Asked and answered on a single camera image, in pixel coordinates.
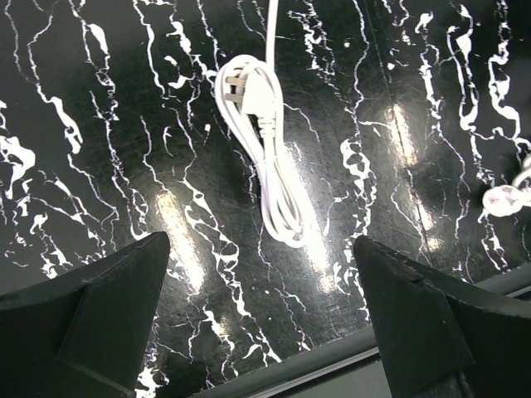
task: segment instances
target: bundled white power cord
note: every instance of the bundled white power cord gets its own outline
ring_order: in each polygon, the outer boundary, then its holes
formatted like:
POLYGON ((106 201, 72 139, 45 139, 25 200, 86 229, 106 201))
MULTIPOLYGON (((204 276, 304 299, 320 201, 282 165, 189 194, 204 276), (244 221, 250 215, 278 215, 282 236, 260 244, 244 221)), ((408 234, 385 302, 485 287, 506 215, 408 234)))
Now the bundled white power cord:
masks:
POLYGON ((264 225, 276 240, 302 247, 312 228, 308 197, 286 162, 284 99, 275 74, 275 32, 279 0, 270 0, 266 62, 237 56, 216 77, 214 95, 225 122, 255 165, 261 182, 264 225), (255 115, 258 133, 250 115, 255 115))
POLYGON ((531 178, 531 154, 522 162, 522 172, 511 185, 489 189, 483 195, 483 207, 493 216, 505 217, 518 213, 524 206, 531 207, 531 188, 520 188, 522 182, 531 178))

